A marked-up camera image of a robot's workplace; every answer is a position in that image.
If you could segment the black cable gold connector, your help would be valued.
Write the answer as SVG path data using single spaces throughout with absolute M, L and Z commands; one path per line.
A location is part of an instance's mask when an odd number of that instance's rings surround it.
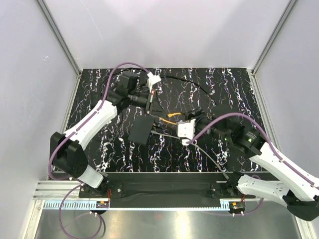
M 177 123 L 184 120 L 186 112 L 201 108 L 203 116 L 213 119 L 209 106 L 215 106 L 215 100 L 208 90 L 192 79 L 161 75 L 161 81 L 153 85 L 153 101 L 159 101 L 166 116 L 153 116 L 153 129 L 175 133 Z

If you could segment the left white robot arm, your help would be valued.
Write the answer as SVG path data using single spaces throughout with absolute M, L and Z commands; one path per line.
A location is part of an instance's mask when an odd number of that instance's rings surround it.
M 147 73 L 148 93 L 137 91 L 138 75 L 125 71 L 112 90 L 105 90 L 105 96 L 96 106 L 72 128 L 64 133 L 55 132 L 50 138 L 49 172 L 56 167 L 81 183 L 90 187 L 96 197 L 103 197 L 108 190 L 107 177 L 97 172 L 88 163 L 84 152 L 93 137 L 130 105 L 148 110 L 155 94 L 153 85 L 160 82 L 159 75 Z

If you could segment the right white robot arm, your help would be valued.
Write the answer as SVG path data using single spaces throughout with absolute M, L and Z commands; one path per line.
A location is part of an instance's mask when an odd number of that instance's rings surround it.
M 198 109 L 188 114 L 185 121 L 178 122 L 176 132 L 184 145 L 194 144 L 204 134 L 217 137 L 278 179 L 276 183 L 233 172 L 217 190 L 218 195 L 257 196 L 285 206 L 302 220 L 318 218 L 319 179 L 282 154 L 251 117 L 227 113 L 209 121 Z

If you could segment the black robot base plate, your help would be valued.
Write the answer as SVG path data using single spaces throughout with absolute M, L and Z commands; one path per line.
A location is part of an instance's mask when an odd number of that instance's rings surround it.
M 108 173 L 100 190 L 84 185 L 79 197 L 110 199 L 115 210 L 214 210 L 221 199 L 241 200 L 242 194 L 218 172 Z

